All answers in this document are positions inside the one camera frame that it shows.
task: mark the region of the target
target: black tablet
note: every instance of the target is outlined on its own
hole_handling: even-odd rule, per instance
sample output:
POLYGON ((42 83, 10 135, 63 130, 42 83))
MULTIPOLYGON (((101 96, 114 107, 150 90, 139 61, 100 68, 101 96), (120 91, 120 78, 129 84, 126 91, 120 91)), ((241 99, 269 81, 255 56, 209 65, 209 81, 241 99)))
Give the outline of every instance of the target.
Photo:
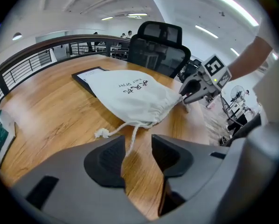
POLYGON ((104 72, 107 71, 103 68, 101 68, 100 66, 91 68, 91 69, 87 69, 87 70, 83 70, 80 71, 78 73, 74 73, 72 74, 72 78, 75 79, 82 87, 84 87, 88 92, 90 92, 94 97, 96 97, 96 95, 93 93, 93 91, 91 90, 90 86, 88 85, 86 78, 92 74, 96 74, 98 72, 104 72))

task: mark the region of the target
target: wooden table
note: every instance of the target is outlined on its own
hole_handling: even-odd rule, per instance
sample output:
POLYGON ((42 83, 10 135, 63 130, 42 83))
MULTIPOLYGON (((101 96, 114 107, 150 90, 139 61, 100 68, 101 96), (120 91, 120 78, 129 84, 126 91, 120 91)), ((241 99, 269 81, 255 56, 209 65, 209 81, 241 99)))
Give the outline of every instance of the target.
MULTIPOLYGON (((123 123, 71 77, 96 66, 108 70, 139 70, 175 91, 181 86, 180 82, 153 70, 101 55, 65 61, 32 76, 11 91, 0 105, 16 122, 16 139, 1 167, 8 186, 52 154, 94 141, 96 130, 104 127, 112 131, 123 123)), ((209 144, 199 104, 192 103, 190 109, 187 113, 178 104, 159 124, 149 130, 140 128, 134 152, 123 161, 126 194, 149 219, 158 216, 163 184, 162 172, 152 156, 151 134, 209 144)), ((126 137, 126 149, 133 128, 127 126, 119 132, 126 137)))

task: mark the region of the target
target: white drawstring bag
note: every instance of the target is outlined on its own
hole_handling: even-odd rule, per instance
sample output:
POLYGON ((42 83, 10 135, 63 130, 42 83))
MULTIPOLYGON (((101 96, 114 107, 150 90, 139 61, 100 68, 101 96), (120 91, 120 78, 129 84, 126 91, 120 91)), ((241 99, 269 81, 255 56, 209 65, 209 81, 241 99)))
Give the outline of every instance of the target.
POLYGON ((125 122, 113 132, 105 128, 98 130, 96 138, 108 138, 126 125, 135 126, 126 156, 132 151, 139 127, 149 129, 161 122, 182 101, 182 95, 140 71, 104 71, 92 74, 86 80, 101 103, 125 122))

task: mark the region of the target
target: metal railing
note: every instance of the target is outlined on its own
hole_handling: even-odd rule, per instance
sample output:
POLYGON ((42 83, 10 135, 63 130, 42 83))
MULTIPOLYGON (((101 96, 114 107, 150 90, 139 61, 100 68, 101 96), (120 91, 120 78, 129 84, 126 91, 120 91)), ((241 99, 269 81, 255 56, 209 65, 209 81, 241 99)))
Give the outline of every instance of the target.
POLYGON ((95 54, 126 60, 129 42, 126 38, 107 35, 69 35, 27 47, 0 65, 0 102, 29 77, 66 60, 95 54), (60 45, 68 50, 66 57, 56 59, 53 50, 60 45))

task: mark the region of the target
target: green object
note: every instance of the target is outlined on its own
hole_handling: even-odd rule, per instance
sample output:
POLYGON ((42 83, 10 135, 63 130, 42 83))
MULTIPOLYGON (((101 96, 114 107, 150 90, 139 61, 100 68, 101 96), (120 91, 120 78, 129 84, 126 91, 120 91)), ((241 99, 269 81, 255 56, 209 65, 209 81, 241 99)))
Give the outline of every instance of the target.
POLYGON ((14 121, 8 113, 0 110, 0 165, 14 137, 14 121))

